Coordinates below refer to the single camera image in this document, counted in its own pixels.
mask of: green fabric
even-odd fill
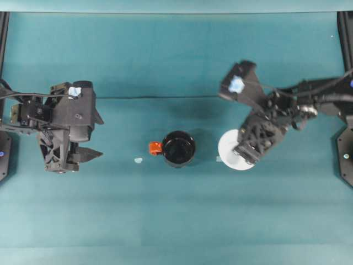
[[[101,97],[207,95],[233,62],[251,59],[263,82],[293,84],[343,73],[335,18],[12,14],[3,77],[19,91],[87,78]],[[34,136],[13,136],[0,184],[1,264],[350,264],[353,189],[338,174],[338,118],[288,132],[237,172],[216,161],[217,143],[248,107],[110,98],[97,108],[105,124],[84,146],[104,156],[77,173],[45,172]],[[197,144],[182,169],[148,154],[175,129]]]
[[[46,93],[92,80],[99,97],[216,94],[234,62],[264,83],[343,73],[336,13],[10,16],[4,77]]]

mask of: black mug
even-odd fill
[[[162,142],[150,142],[151,155],[163,155],[168,165],[181,168],[191,162],[196,151],[195,140],[184,131],[169,133]]]

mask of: white saucer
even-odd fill
[[[249,164],[246,160],[233,152],[234,147],[238,143],[238,130],[230,130],[222,135],[218,142],[218,153],[220,153],[221,160],[228,167],[236,170],[248,170],[255,166],[255,164]]]

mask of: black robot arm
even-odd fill
[[[5,124],[2,119],[7,98],[18,101],[11,107],[10,124]],[[103,124],[95,101],[93,85],[89,81],[66,82],[51,87],[50,94],[37,94],[12,91],[1,79],[0,131],[38,133],[38,144],[47,171],[78,171],[80,163],[102,155],[79,147],[81,142],[90,140],[96,123]]]
[[[302,130],[319,112],[338,115],[349,129],[353,129],[352,70],[339,78],[303,81],[290,88],[278,89],[260,84],[255,67],[256,64],[249,61],[235,64],[222,81],[219,92],[226,100],[252,108],[239,130],[239,145],[234,148],[234,152],[248,163],[257,163],[282,141],[290,127]],[[272,91],[265,94],[263,88]],[[353,185],[353,173],[347,181]]]

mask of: small white object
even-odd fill
[[[229,92],[232,93],[241,93],[245,85],[243,79],[240,76],[234,76],[231,80],[231,84],[228,87]]]
[[[233,151],[238,144],[238,130],[227,131],[218,142],[218,153],[220,153],[223,163],[228,167],[236,170],[248,170],[255,164],[248,163],[244,157]]]
[[[142,158],[142,157],[138,157],[138,158],[135,158],[135,159],[134,159],[134,162],[135,162],[136,164],[141,164],[142,161],[143,161],[143,158]]]
[[[73,97],[78,97],[79,95],[81,95],[81,89],[81,87],[70,87],[68,89],[68,94]]]

